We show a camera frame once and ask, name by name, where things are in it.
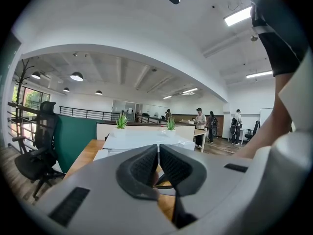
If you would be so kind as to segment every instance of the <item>black slot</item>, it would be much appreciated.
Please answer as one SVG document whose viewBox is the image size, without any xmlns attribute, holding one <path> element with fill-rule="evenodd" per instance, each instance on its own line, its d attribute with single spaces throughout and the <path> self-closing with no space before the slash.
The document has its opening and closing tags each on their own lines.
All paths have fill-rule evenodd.
<svg viewBox="0 0 313 235">
<path fill-rule="evenodd" d="M 224 168 L 230 169 L 230 170 L 235 170 L 239 172 L 245 173 L 246 170 L 248 170 L 248 167 L 242 166 L 242 165 L 236 165 L 236 164 L 226 164 Z"/>
<path fill-rule="evenodd" d="M 71 193 L 50 213 L 49 217 L 62 226 L 67 226 L 74 217 L 78 208 L 87 197 L 89 189 L 76 187 Z"/>
</svg>

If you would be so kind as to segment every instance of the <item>chair armrest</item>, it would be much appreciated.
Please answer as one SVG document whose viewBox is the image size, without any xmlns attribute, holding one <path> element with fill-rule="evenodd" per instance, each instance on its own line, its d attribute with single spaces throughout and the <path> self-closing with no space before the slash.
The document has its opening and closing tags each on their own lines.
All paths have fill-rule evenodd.
<svg viewBox="0 0 313 235">
<path fill-rule="evenodd" d="M 12 141 L 15 142 L 15 141 L 24 140 L 24 139 L 26 139 L 25 136 L 20 136 L 20 137 L 12 138 Z"/>
<path fill-rule="evenodd" d="M 31 157 L 37 157 L 37 156 L 39 156 L 39 155 L 41 155 L 42 153 L 44 153 L 45 151 L 47 151 L 48 150 L 48 148 L 46 148 L 46 147 L 42 147 L 42 148 L 40 148 L 40 149 L 38 149 L 38 150 L 33 150 L 31 153 L 30 153 L 30 156 Z"/>
</svg>

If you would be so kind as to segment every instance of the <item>man in white shirt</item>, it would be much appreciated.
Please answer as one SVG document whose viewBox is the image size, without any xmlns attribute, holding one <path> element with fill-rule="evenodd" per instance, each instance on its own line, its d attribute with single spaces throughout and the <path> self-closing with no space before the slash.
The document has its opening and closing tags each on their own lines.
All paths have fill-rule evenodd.
<svg viewBox="0 0 313 235">
<path fill-rule="evenodd" d="M 236 123 L 236 133 L 233 135 L 233 138 L 232 138 L 232 141 L 231 143 L 232 144 L 235 144 L 235 145 L 239 145 L 239 137 L 240 137 L 240 124 L 241 124 L 241 115 L 240 115 L 240 110 L 238 109 L 236 111 L 236 114 L 234 116 L 234 119 L 237 120 L 237 123 Z"/>
<path fill-rule="evenodd" d="M 198 115 L 196 116 L 196 129 L 198 130 L 204 130 L 205 124 L 206 124 L 206 118 L 205 115 L 202 113 L 202 109 L 197 109 Z M 203 141 L 203 135 L 196 136 L 196 146 L 198 149 L 201 149 Z"/>
</svg>

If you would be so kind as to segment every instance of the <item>person's arm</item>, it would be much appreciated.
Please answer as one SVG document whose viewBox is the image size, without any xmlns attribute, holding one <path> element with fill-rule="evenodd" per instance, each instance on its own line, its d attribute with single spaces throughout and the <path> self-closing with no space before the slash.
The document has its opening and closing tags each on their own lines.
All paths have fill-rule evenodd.
<svg viewBox="0 0 313 235">
<path fill-rule="evenodd" d="M 201 118 L 201 120 L 200 120 L 200 123 L 201 123 L 201 124 L 206 123 L 206 118 L 205 118 L 205 115 L 204 115 L 204 114 L 202 114 L 202 118 Z"/>
</svg>

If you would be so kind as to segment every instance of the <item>black chair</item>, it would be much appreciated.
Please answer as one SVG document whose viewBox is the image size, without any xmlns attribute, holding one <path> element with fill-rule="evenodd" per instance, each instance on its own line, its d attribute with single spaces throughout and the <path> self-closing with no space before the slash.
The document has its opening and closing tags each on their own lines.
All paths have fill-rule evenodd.
<svg viewBox="0 0 313 235">
<path fill-rule="evenodd" d="M 27 152 L 23 140 L 24 136 L 13 138 L 12 141 L 18 141 L 23 154 L 18 156 L 14 162 L 20 173 L 32 182 L 40 180 L 33 193 L 36 194 L 44 183 L 50 187 L 52 184 L 49 179 L 64 177 L 64 173 L 58 172 L 52 168 L 57 161 L 57 154 L 54 150 L 53 134 L 57 125 L 58 116 L 53 113 L 54 102 L 43 102 L 40 106 L 40 112 L 37 115 L 36 132 L 34 144 L 37 150 Z"/>
<path fill-rule="evenodd" d="M 248 129 L 249 133 L 245 134 L 245 137 L 248 139 L 248 141 L 250 141 L 253 138 L 253 136 L 256 134 L 258 127 L 259 127 L 259 121 L 256 121 L 253 131 L 251 129 Z"/>
</svg>

